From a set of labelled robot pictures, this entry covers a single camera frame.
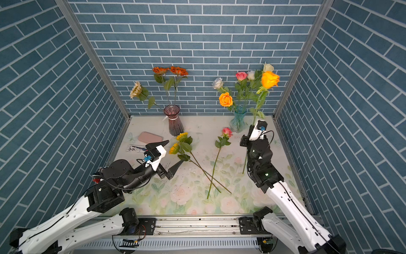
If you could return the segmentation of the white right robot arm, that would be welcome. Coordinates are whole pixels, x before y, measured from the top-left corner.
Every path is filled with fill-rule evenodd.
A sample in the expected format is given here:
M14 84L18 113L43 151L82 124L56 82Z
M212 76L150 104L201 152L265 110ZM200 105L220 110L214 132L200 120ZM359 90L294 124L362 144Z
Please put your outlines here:
M272 209L264 207L253 215L256 227L274 235L295 254L344 254L345 240L317 222L272 165L272 151L264 132L251 131L241 138L240 145L247 149L248 176L290 222L282 222Z

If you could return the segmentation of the cream white rose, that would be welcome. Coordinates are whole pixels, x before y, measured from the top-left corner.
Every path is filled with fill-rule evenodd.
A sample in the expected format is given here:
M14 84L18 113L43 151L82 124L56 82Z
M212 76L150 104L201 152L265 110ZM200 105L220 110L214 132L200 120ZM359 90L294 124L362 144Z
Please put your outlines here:
M264 88L270 89L277 84L274 67L269 63L264 63L261 71L261 84Z

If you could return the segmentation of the orange gerbera flower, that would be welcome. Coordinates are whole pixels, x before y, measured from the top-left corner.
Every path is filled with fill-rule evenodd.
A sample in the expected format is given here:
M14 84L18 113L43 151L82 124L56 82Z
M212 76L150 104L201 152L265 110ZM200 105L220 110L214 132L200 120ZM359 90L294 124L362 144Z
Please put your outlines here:
M169 101L169 89L167 86L167 78L166 74L169 71L169 68L163 68L163 67L154 67L153 72L154 72L154 79L157 83L161 84L166 91L166 96L167 96L167 101Z
M171 66L169 68L165 68L165 72L162 74L162 77L165 79L163 83L164 90L167 92L167 96L169 97L169 91L173 88L174 89L174 101L173 104L176 103L177 99L177 91L178 86L181 81L185 78L188 78L188 71L181 67Z

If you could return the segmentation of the pink rose tall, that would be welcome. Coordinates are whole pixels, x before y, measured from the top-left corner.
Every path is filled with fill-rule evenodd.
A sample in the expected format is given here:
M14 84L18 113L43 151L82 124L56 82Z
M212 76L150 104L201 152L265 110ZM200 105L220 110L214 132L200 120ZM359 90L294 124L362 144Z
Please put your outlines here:
M247 76L248 74L246 72L236 73L237 82L235 84L235 88L237 90L237 99L244 106L247 106Z

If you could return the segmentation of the yellow sunflower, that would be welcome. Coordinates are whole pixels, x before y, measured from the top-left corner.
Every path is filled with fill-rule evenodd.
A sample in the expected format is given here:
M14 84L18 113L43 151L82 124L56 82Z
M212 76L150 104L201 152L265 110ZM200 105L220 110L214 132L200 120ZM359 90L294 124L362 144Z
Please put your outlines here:
M179 135L176 137L176 140L177 140L176 143L177 143L177 142L180 142L180 141L186 141L186 142L190 143L191 145L192 145L192 142L193 142L193 138L192 138L192 136L190 136L190 135L188 134L188 132L184 132L184 133L179 134ZM226 190L227 192L229 192L229 193L231 194L231 191L228 190L223 184L221 184L220 181L218 181L218 180L216 180L216 179L214 178L214 181L213 181L213 182L216 182L218 185L220 185L220 187L222 187L224 190Z
M203 169L203 167L200 165L200 163L197 161L195 156L192 153L192 145L186 141L180 141L175 143L171 148L170 148L170 154L172 155L177 155L177 157L183 161L183 162L189 162L200 168L204 175L210 180L210 184L214 186L214 188L221 192L220 189L213 184L214 179L212 176Z

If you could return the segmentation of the orange yellow rose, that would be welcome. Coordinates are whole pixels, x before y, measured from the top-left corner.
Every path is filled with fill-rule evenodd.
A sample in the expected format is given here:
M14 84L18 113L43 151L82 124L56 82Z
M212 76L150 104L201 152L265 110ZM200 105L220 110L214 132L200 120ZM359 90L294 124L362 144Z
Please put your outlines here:
M235 110L235 104L232 96L229 92L222 93L219 97L219 103L221 106L227 108L229 111Z

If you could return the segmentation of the beige gerbera flower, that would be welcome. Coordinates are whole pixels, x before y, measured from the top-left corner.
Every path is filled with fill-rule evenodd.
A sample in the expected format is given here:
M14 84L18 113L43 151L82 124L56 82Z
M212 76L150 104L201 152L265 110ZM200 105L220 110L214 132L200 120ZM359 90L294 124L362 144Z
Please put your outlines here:
M137 98L138 100L142 102L146 102L148 109L151 109L153 107L157 107L159 109L163 109L161 106L159 106L156 103L155 97L151 96L149 93L149 90L145 88L144 86L141 85L139 81L136 81L134 83L134 86L130 92L130 98L134 99Z

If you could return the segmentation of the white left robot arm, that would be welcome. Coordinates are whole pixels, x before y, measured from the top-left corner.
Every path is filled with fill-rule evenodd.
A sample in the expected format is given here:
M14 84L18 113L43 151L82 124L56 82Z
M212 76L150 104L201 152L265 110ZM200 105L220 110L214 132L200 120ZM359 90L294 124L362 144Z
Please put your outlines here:
M18 228L10 234L10 246L16 254L64 254L103 237L139 234L140 226L136 211L126 207L106 220L83 226L125 201L124 195L142 188L155 175L172 179L183 161L169 169L161 165L166 156L168 141L146 145L141 164L133 168L125 160L116 160L108 167L100 168L94 175L97 182L84 191L73 205L49 220L31 229Z

